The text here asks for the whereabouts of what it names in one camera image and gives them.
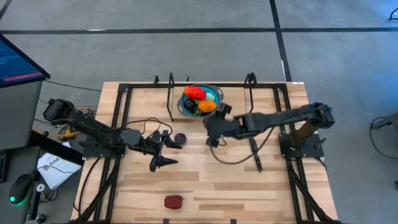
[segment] red pepper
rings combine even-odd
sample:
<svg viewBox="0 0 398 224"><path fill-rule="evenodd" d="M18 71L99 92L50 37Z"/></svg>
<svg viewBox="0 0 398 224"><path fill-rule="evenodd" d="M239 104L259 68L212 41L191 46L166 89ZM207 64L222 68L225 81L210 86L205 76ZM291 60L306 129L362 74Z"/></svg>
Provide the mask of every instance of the red pepper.
<svg viewBox="0 0 398 224"><path fill-rule="evenodd" d="M187 97L193 100L204 100L206 99L206 91L197 86L186 86L184 93Z"/></svg>

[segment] computer monitor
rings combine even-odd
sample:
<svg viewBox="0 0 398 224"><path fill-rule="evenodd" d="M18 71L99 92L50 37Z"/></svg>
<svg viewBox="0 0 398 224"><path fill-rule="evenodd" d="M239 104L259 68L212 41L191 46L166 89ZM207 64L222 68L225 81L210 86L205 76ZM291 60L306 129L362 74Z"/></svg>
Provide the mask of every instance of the computer monitor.
<svg viewBox="0 0 398 224"><path fill-rule="evenodd" d="M0 34L0 88L48 78L50 74Z"/></svg>

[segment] wooden table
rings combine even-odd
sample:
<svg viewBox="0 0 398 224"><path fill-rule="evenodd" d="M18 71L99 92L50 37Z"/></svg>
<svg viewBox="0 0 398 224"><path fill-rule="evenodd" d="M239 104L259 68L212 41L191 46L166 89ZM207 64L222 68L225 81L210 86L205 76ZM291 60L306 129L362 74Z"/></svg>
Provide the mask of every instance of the wooden table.
<svg viewBox="0 0 398 224"><path fill-rule="evenodd" d="M106 82L103 87L96 119L111 124L116 101L118 82ZM292 108L308 103L303 83L288 83ZM247 113L250 109L249 91L244 88L221 88L224 102L230 104L232 115ZM179 114L176 108L182 94L182 87L172 90L172 123L166 109L166 88L133 89L128 121L156 117L168 123L176 133L187 135L187 145L181 149L164 148L163 156L178 160L178 164L149 171L152 156L144 156L126 149L121 161L118 187L114 201L112 223L162 223L169 218L171 223L229 223L237 219L238 223L295 223L292 196L284 158L280 154L275 128L270 139L258 152L264 172L257 171L254 159L239 165L228 166L217 162L205 145L206 131L200 119L190 119ZM253 89L253 112L276 112L274 94L269 89ZM119 113L119 124L123 105ZM130 128L143 130L143 123L135 123ZM158 127L148 122L144 137ZM265 135L256 137L260 144ZM227 147L218 147L215 152L223 160L238 161L251 153L248 140L226 139ZM88 159L83 167L80 186L88 169L95 159ZM303 159L308 188L312 196L330 217L337 219L325 168L315 159ZM88 179L83 194L83 209L86 208L98 191L103 159L99 161ZM183 206L179 210L164 207L164 198L168 195L181 195ZM306 218L305 205L300 195L303 218ZM106 213L108 196L104 197L101 217ZM77 217L74 211L72 218Z"/></svg>

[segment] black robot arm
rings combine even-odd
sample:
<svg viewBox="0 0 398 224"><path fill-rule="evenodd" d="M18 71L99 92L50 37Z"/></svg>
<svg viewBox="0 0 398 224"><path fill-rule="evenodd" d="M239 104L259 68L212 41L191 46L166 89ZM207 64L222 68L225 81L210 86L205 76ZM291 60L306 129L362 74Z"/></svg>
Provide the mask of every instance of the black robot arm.
<svg viewBox="0 0 398 224"><path fill-rule="evenodd" d="M54 125L67 124L95 138L101 147L107 150L119 151L127 146L131 150L153 155L149 167L152 172L155 172L158 167L177 163L176 160L164 158L161 155L163 146L181 149L181 146L170 139L167 131L162 134L155 131L151 136L144 139L139 130L111 128L95 120L92 115L84 114L76 109L73 103L59 99L49 101L43 116Z"/></svg>
<svg viewBox="0 0 398 224"><path fill-rule="evenodd" d="M331 108L322 103L313 103L279 113L248 113L234 116L232 120L225 119L226 114L230 112L229 105L220 104L219 110L214 115L203 120L208 131L207 144L216 147L218 139L222 136L248 139L263 133L268 128L306 121L299 130L292 131L290 134L291 146L297 147L317 129L329 128L335 123Z"/></svg>

